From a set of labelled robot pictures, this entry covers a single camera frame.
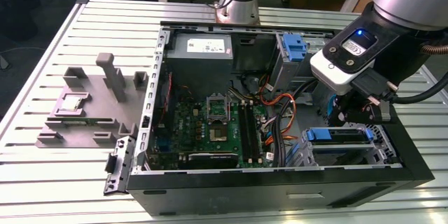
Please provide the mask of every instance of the green circuit board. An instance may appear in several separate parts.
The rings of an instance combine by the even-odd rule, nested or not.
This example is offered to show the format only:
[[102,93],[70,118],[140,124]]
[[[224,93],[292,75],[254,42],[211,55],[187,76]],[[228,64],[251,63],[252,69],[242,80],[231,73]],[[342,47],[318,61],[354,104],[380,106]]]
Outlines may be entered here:
[[[252,163],[243,161],[240,119],[238,114],[239,104],[230,103],[228,106],[224,106],[220,102],[214,102],[210,104],[210,107],[210,113],[214,115],[223,115],[226,114],[226,109],[228,110],[230,119],[227,124],[223,124],[222,122],[208,124],[206,102],[178,103],[175,109],[172,138],[170,143],[167,143],[167,148],[164,148],[167,152],[160,153],[164,169],[172,169],[176,167],[174,162],[179,159],[179,153],[235,153],[239,155],[240,168],[267,167],[268,163],[264,158],[262,158],[263,155],[260,156],[262,163],[259,163],[259,160],[252,161]],[[254,106],[254,116],[258,124],[260,124],[260,120],[266,116],[264,106]],[[259,149],[262,150],[260,135],[258,135],[258,138]]]

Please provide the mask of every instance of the blue cable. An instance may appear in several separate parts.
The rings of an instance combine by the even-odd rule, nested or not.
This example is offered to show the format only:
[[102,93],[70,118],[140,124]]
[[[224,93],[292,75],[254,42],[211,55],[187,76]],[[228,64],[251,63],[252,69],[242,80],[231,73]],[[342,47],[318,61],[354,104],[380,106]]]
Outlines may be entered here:
[[334,112],[334,101],[335,101],[336,95],[334,94],[330,98],[328,101],[328,106],[327,106],[327,115],[330,116],[331,113]]

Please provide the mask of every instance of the aluminum extrusion table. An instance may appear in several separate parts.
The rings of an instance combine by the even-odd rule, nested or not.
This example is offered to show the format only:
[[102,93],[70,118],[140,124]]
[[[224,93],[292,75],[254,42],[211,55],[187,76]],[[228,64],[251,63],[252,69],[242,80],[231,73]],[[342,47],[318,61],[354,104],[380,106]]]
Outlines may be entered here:
[[[342,29],[356,14],[260,9],[263,25]],[[67,67],[100,74],[99,52],[112,52],[123,74],[152,73],[162,20],[214,22],[206,5],[115,0],[76,4],[0,123],[0,223],[446,223],[448,219],[448,96],[398,105],[403,124],[436,180],[356,208],[151,217],[130,195],[103,196],[111,149],[38,149],[36,136],[66,85]],[[414,95],[434,85],[424,67],[400,86]]]

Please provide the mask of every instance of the open computer tower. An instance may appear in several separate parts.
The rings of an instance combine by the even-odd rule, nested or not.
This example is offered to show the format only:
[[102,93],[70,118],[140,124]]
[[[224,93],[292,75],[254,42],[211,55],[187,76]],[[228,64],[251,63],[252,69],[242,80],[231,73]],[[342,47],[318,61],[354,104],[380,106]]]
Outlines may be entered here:
[[138,134],[118,141],[104,194],[130,193],[151,215],[224,214],[355,207],[432,180],[400,122],[328,125],[320,83],[280,115],[282,128],[295,119],[274,150],[280,108],[260,95],[314,79],[310,57],[336,33],[163,23]]

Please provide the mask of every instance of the ram slot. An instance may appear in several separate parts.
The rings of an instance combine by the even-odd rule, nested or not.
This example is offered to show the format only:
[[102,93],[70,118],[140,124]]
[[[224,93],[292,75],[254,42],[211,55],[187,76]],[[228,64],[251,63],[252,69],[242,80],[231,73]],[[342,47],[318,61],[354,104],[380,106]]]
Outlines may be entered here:
[[240,119],[240,136],[242,136],[242,149],[243,149],[243,161],[248,162],[251,158],[251,144],[248,138],[248,130],[246,124],[246,104],[240,104],[239,106],[239,119]]
[[251,142],[252,161],[256,162],[260,157],[260,146],[259,146],[258,128],[256,128],[252,105],[250,105],[246,110],[246,125],[247,125],[248,138]]

